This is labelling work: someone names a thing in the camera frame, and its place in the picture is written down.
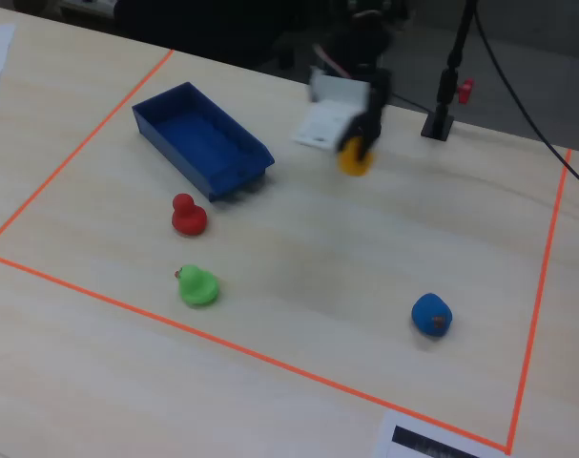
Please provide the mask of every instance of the red clip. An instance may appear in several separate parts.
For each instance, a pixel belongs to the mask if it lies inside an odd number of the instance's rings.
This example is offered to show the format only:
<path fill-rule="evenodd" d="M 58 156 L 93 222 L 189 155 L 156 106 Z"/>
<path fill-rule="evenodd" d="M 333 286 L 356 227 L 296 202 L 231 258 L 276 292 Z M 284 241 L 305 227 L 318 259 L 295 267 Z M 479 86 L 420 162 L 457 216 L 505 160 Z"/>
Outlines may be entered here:
<path fill-rule="evenodd" d="M 459 103 L 466 105 L 469 101 L 469 96 L 471 95 L 471 90 L 473 89 L 473 78 L 468 78 L 465 80 L 461 86 L 457 88 L 457 94 L 459 95 Z"/>

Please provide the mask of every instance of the yellow object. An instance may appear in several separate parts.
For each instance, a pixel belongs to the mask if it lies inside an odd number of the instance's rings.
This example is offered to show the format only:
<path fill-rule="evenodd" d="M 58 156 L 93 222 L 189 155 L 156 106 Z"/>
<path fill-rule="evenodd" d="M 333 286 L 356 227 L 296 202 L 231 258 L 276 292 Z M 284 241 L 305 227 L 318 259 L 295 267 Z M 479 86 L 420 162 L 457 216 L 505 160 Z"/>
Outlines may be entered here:
<path fill-rule="evenodd" d="M 362 160 L 358 159 L 362 141 L 363 139 L 360 136 L 353 136 L 338 154 L 338 166 L 351 177 L 365 175 L 374 163 L 374 154 L 371 151 L 365 153 L 365 157 Z"/>

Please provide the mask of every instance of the green rubber duck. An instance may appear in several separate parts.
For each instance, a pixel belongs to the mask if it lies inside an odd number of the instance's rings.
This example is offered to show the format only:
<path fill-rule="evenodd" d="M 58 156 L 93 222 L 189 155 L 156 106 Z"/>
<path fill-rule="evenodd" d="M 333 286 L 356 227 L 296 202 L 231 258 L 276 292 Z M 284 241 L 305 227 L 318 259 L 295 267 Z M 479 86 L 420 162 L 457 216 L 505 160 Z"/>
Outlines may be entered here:
<path fill-rule="evenodd" d="M 178 294 L 190 306 L 205 305 L 217 298 L 219 285 L 213 274 L 195 265 L 184 265 L 175 272 Z"/>

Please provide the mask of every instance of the blue plastic bin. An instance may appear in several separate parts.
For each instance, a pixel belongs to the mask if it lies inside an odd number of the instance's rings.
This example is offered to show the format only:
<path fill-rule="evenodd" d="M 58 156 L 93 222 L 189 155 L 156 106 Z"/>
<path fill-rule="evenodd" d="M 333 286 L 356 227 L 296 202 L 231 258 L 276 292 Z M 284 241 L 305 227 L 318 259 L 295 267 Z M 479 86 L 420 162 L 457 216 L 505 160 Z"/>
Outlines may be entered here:
<path fill-rule="evenodd" d="M 191 83 L 133 106 L 138 130 L 213 201 L 274 164 L 268 149 Z"/>

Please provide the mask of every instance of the orange tape line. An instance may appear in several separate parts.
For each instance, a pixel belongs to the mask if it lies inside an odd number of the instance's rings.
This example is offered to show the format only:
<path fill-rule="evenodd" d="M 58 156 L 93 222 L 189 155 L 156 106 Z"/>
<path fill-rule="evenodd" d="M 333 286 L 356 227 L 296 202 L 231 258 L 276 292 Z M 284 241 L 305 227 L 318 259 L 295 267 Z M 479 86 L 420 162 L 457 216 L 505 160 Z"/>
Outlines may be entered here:
<path fill-rule="evenodd" d="M 571 149 L 567 150 L 565 160 L 571 160 Z M 554 210 L 552 211 L 552 218 L 549 221 L 548 240 L 546 241 L 546 250 L 544 251 L 544 258 L 541 262 L 541 273 L 539 274 L 539 284 L 537 285 L 537 296 L 535 296 L 535 306 L 533 308 L 533 315 L 530 319 L 530 329 L 528 330 L 527 350 L 525 351 L 525 359 L 522 363 L 522 372 L 520 374 L 520 383 L 518 384 L 518 392 L 516 393 L 516 402 L 514 410 L 511 414 L 511 423 L 509 424 L 509 433 L 507 434 L 507 449 L 506 454 L 510 455 L 514 447 L 514 439 L 516 438 L 516 429 L 518 428 L 518 418 L 520 417 L 520 409 L 525 396 L 525 388 L 527 387 L 528 368 L 530 366 L 530 357 L 535 343 L 535 334 L 537 333 L 537 323 L 539 322 L 539 312 L 541 310 L 541 301 L 544 298 L 544 290 L 546 289 L 546 277 L 548 276 L 549 255 L 552 251 L 552 244 L 554 242 L 554 233 L 556 231 L 556 221 L 558 213 L 560 212 L 560 204 L 563 200 L 563 191 L 565 190 L 565 181 L 567 179 L 567 168 L 563 167 L 560 174 L 560 181 L 558 182 L 558 190 L 556 191 L 556 200 L 554 201 Z"/>
<path fill-rule="evenodd" d="M 102 122 L 98 124 L 98 126 L 96 126 L 96 128 L 86 137 L 85 140 L 83 140 L 79 144 L 79 146 L 77 146 L 75 151 L 73 151 L 69 155 L 69 157 L 64 159 L 62 163 L 58 166 L 58 168 L 56 168 L 56 170 L 53 171 L 53 173 L 41 184 L 41 186 L 39 186 L 36 189 L 36 191 L 32 193 L 32 195 L 26 200 L 26 202 L 20 205 L 20 207 L 15 211 L 15 213 L 11 215 L 7 221 L 5 221 L 5 224 L 3 224 L 0 227 L 0 237 L 1 234 L 3 234 L 7 230 L 7 228 L 10 227 L 10 225 L 20 216 L 20 214 L 24 212 L 24 210 L 26 210 L 26 208 L 32 203 L 32 201 L 35 200 L 37 196 L 39 196 L 39 194 L 41 194 L 41 192 L 52 182 L 52 180 L 56 178 L 60 172 L 62 172 L 62 169 L 64 169 L 69 164 L 69 162 L 71 162 L 74 159 L 74 157 L 77 156 L 77 154 L 79 154 L 79 152 L 84 148 L 84 146 L 86 146 L 90 142 L 90 140 L 92 140 L 94 136 L 98 134 L 100 129 L 102 129 L 104 125 L 107 124 L 107 122 L 109 122 L 109 120 L 126 104 L 126 102 L 130 100 L 132 96 L 140 88 L 142 88 L 143 85 L 147 81 L 149 81 L 149 79 L 166 63 L 166 61 L 171 57 L 171 55 L 173 55 L 173 52 L 174 52 L 173 50 L 169 50 L 168 52 L 166 52 L 166 55 L 164 55 L 162 60 L 160 60 L 157 64 L 155 64 L 155 67 L 153 67 L 151 71 L 147 73 L 145 77 L 141 79 L 140 82 L 136 86 L 134 86 L 134 88 L 121 100 L 121 102 L 119 102 L 119 104 L 115 108 L 113 108 L 113 110 L 109 114 L 107 114 L 107 116 L 102 120 Z"/>
<path fill-rule="evenodd" d="M 24 272 L 28 272 L 29 274 L 35 275 L 36 277 L 39 277 L 41 279 L 51 281 L 53 283 L 64 286 L 65 288 L 72 289 L 73 291 L 76 291 L 78 293 L 85 294 L 86 296 L 90 296 L 91 298 L 98 299 L 99 301 L 110 303 L 111 305 L 115 305 L 117 307 L 123 308 L 125 310 L 129 310 L 131 312 L 135 312 L 138 315 L 142 315 L 143 317 L 149 318 L 151 320 L 155 320 L 155 321 L 160 322 L 160 323 L 168 324 L 169 326 L 175 327 L 175 328 L 180 329 L 182 331 L 189 332 L 190 334 L 194 334 L 195 336 L 199 336 L 202 339 L 206 339 L 207 341 L 211 341 L 211 342 L 214 342 L 216 344 L 221 344 L 221 345 L 226 346 L 228 348 L 232 348 L 235 351 L 239 351 L 240 353 L 244 353 L 245 355 L 252 356 L 253 358 L 257 358 L 258 360 L 262 360 L 268 364 L 272 364 L 272 365 L 275 365 L 276 367 L 280 367 L 282 369 L 288 370 L 290 372 L 293 372 L 294 374 L 301 375 L 302 377 L 313 380 L 315 382 L 319 382 L 320 384 L 331 386 L 332 388 L 338 389 L 338 390 L 343 391 L 345 393 L 348 393 L 348 394 L 351 394 L 353 396 L 357 396 L 359 398 L 365 399 L 365 401 L 369 401 L 371 403 L 378 404 L 380 406 L 384 406 L 387 408 L 391 408 L 393 410 L 397 410 L 398 412 L 404 413 L 404 414 L 409 415 L 411 417 L 414 417 L 414 418 L 417 418 L 417 419 L 422 420 L 424 422 L 430 423 L 431 425 L 435 425 L 436 427 L 442 427 L 443 429 L 447 429 L 448 431 L 454 432 L 456 434 L 460 434 L 468 439 L 471 439 L 473 441 L 484 444 L 485 446 L 496 448 L 500 451 L 506 451 L 506 446 L 503 446 L 501 444 L 497 444 L 496 442 L 490 441 L 489 439 L 487 439 L 485 437 L 479 436 L 477 434 L 466 431 L 464 429 L 460 429 L 459 427 L 454 427 L 453 425 L 449 425 L 448 423 L 441 422 L 439 420 L 436 420 L 434 418 L 423 415 L 422 413 L 415 412 L 415 411 L 410 410 L 408 408 L 405 408 L 402 406 L 397 406 L 393 403 L 389 403 L 388 401 L 385 401 L 384 399 L 377 398 L 375 396 L 363 393 L 361 391 L 358 391 L 355 388 L 351 388 L 350 386 L 338 384 L 338 383 L 336 383 L 332 380 L 326 379 L 320 375 L 313 374 L 312 372 L 308 372 L 306 370 L 300 369 L 300 368 L 295 367 L 293 365 L 284 363 L 282 361 L 274 359 L 270 356 L 266 356 L 262 353 L 259 353 L 255 350 L 252 350 L 250 348 L 246 348 L 244 346 L 238 345 L 237 343 L 232 343 L 230 341 L 226 341 L 225 339 L 221 339 L 220 337 L 214 336 L 212 334 L 201 331 L 199 329 L 195 329 L 194 327 L 188 326 L 187 324 L 179 323 L 179 322 L 176 322 L 174 320 L 170 320 L 166 317 L 162 317 L 161 315 L 157 315 L 156 313 L 149 312 L 147 310 L 143 310 L 142 308 L 138 308 L 138 307 L 135 307 L 133 305 L 129 305 L 125 302 L 117 301 L 117 300 L 109 298 L 107 296 L 103 296 L 102 294 L 98 294 L 98 293 L 95 293 L 95 292 L 90 291 L 88 289 L 82 288 L 81 286 L 77 286 L 77 285 L 69 283 L 67 281 L 57 279 L 56 277 L 52 277 L 51 275 L 45 274 L 43 272 L 39 272 L 35 269 L 32 269 L 32 268 L 27 267 L 27 266 L 22 265 L 22 264 L 18 264 L 17 262 L 13 262 L 11 260 L 5 260 L 3 258 L 0 258 L 0 262 L 8 265 L 10 267 L 14 267 L 14 268 L 22 270 Z"/>

